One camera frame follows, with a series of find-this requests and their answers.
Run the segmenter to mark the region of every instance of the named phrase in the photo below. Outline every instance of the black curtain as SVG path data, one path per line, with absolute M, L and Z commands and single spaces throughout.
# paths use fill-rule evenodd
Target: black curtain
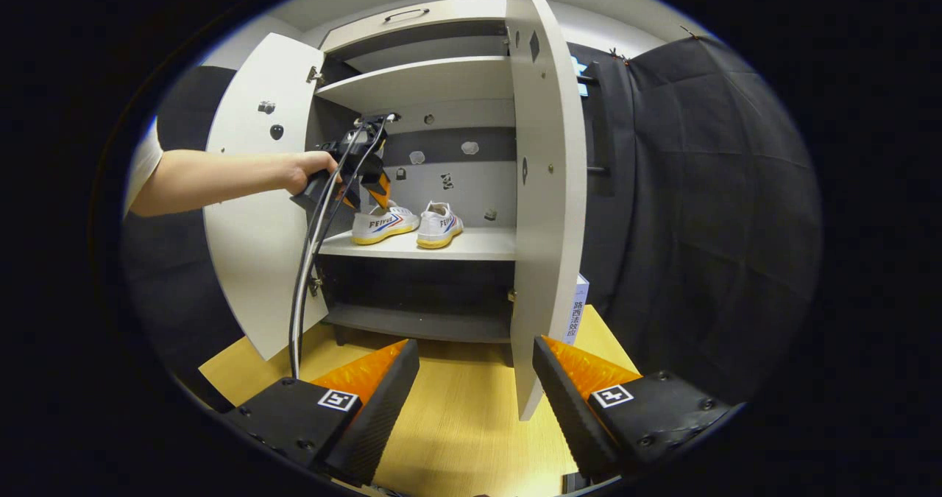
M 635 189 L 606 322 L 640 372 L 747 401 L 817 283 L 810 156 L 773 91 L 719 41 L 670 42 L 624 72 Z
M 205 150 L 216 108 L 235 74 L 200 66 L 180 78 L 157 109 L 164 151 Z M 202 209 L 150 218 L 129 212 L 121 255 L 132 302 L 165 366 L 213 409 L 229 409 L 198 370 L 243 336 L 209 258 Z

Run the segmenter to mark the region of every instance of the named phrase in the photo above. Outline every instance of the wooden table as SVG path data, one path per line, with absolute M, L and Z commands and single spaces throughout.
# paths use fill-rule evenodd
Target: wooden table
M 333 329 L 316 325 L 304 336 L 300 377 L 313 380 L 400 339 L 354 332 L 337 346 Z M 517 419 L 509 351 L 497 344 L 418 343 L 418 376 L 373 484 L 415 497 L 561 494 L 562 476 L 575 473 L 576 463 L 546 397 L 529 422 Z M 575 346 L 637 371 L 592 306 Z M 287 349 L 264 362 L 245 337 L 199 371 L 236 406 L 290 375 Z

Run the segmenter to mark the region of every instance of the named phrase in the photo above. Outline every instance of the white shelf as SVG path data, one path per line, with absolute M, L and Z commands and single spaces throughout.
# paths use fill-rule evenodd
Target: white shelf
M 451 245 L 441 249 L 423 249 L 415 244 L 415 232 L 391 236 L 374 245 L 357 245 L 350 232 L 324 239 L 322 255 L 359 255 L 364 258 L 464 259 L 478 261 L 514 261 L 514 228 L 465 228 Z
M 317 97 L 359 113 L 407 105 L 514 98 L 509 57 L 454 57 L 371 71 L 319 88 Z

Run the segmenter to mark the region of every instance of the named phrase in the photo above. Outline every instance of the dark gray shelf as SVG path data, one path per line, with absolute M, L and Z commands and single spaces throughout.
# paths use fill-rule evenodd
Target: dark gray shelf
M 511 341 L 510 313 L 443 313 L 334 303 L 324 322 L 413 339 L 490 343 Z

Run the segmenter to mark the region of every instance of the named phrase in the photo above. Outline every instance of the sneaker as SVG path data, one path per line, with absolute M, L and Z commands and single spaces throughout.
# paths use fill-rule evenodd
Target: sneaker
M 357 213 L 353 216 L 353 232 L 350 238 L 357 245 L 373 245 L 388 236 L 405 234 L 418 228 L 418 216 L 408 209 L 389 201 L 389 208 L 380 206 L 369 213 Z
M 422 212 L 422 222 L 418 226 L 418 246 L 427 249 L 440 249 L 451 243 L 454 236 L 461 234 L 464 223 L 461 218 L 451 213 L 447 202 L 429 202 Z

